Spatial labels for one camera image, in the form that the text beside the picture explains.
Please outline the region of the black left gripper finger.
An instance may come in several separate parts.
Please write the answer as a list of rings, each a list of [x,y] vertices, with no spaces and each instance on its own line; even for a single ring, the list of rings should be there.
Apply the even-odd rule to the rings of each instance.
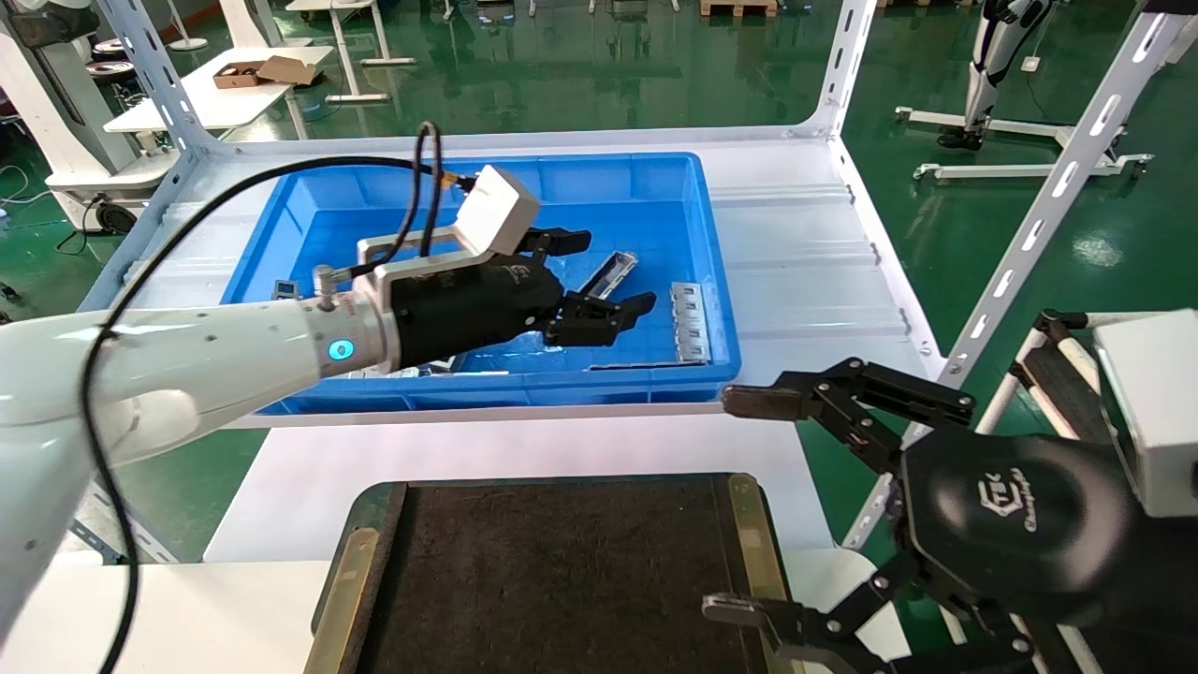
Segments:
[[[577,255],[586,251],[592,242],[589,230],[565,230],[563,227],[530,227],[518,243],[518,261],[544,265],[547,257]]]
[[[545,324],[545,345],[559,348],[607,348],[640,318],[649,315],[655,293],[629,296],[625,300],[607,300],[565,291],[557,312]]]

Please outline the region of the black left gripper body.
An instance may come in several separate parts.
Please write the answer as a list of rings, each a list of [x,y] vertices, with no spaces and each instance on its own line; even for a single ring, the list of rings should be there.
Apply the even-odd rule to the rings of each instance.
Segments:
[[[565,291],[526,256],[389,283],[398,370],[506,344],[556,318]]]

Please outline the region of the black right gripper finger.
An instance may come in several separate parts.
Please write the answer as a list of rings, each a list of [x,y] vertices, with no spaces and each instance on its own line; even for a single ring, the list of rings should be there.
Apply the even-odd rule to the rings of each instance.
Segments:
[[[833,611],[748,594],[712,593],[703,597],[702,613],[710,623],[756,629],[766,636],[775,656],[816,663],[830,673],[1008,673],[1034,660],[1034,644],[1014,623],[990,624],[984,639],[913,652],[898,660],[887,661],[872,652],[857,631],[889,605],[896,593],[919,579],[922,579],[920,563],[914,555],[898,553]]]
[[[722,406],[736,418],[812,419],[869,469],[884,475],[898,472],[902,441],[875,418],[876,411],[936,429],[970,423],[975,401],[936,381],[852,357],[821,372],[786,371],[769,387],[724,388]]]

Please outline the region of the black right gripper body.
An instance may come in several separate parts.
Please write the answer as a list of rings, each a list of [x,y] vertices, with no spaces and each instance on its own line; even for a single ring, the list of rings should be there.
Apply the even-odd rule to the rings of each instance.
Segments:
[[[942,427],[903,453],[913,545],[1015,615],[1194,637],[1194,518],[1144,511],[1113,447]]]

